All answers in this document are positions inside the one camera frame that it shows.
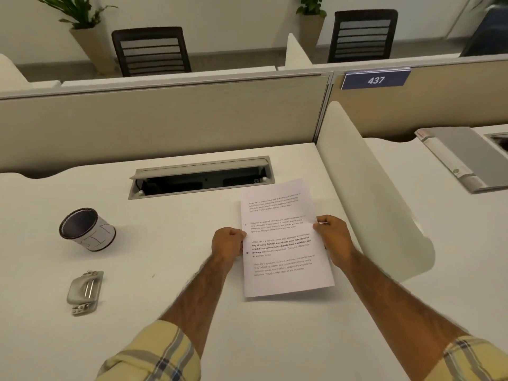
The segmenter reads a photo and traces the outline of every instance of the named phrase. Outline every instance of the gray binder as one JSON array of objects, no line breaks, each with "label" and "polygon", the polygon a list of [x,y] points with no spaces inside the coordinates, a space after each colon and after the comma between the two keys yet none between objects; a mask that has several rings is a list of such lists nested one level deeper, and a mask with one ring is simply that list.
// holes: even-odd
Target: gray binder
[{"label": "gray binder", "polygon": [[508,155],[471,128],[422,128],[415,134],[470,192],[508,187]]}]

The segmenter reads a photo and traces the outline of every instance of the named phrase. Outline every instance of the floor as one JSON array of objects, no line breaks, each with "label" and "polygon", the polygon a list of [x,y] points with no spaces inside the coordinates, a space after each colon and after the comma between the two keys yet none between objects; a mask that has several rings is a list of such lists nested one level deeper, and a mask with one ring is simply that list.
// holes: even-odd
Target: floor
[{"label": "floor", "polygon": [[[464,45],[464,40],[443,39],[394,42],[391,58],[459,53]],[[189,57],[194,72],[266,65],[283,66],[285,63],[285,49],[201,54],[190,55]],[[327,57],[328,47],[318,47],[311,60],[314,64],[323,64],[327,62]],[[19,65],[18,68],[29,82],[46,80],[60,80],[63,82],[105,77],[98,75],[90,62],[29,64]],[[121,73],[118,72],[113,76],[121,77]]]}]

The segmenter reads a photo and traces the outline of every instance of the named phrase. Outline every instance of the person's left hand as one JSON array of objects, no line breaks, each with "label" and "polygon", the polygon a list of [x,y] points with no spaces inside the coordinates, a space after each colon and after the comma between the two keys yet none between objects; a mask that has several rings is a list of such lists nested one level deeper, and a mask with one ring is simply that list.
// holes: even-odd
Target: person's left hand
[{"label": "person's left hand", "polygon": [[224,259],[232,265],[241,254],[242,241],[246,235],[245,231],[231,227],[217,230],[212,239],[212,256]]}]

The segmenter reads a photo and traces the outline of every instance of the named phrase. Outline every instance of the hand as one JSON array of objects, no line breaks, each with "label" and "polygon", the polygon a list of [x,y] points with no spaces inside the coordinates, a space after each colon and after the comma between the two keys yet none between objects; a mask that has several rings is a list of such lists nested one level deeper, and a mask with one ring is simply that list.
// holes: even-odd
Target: hand
[{"label": "hand", "polygon": [[331,215],[318,216],[317,221],[319,223],[314,224],[314,230],[321,235],[333,264],[342,271],[346,270],[351,256],[357,251],[346,222]]},{"label": "hand", "polygon": [[231,266],[241,254],[242,241],[247,233],[242,230],[225,227],[217,230],[212,239],[212,256],[224,260]]}]

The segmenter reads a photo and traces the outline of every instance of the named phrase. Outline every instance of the number sign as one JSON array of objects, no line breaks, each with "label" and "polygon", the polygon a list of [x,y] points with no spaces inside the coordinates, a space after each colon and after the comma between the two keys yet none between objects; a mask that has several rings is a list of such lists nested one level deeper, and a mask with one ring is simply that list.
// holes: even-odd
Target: number sign
[{"label": "number sign", "polygon": [[351,72],[344,77],[342,89],[400,87],[410,73],[411,68]]}]

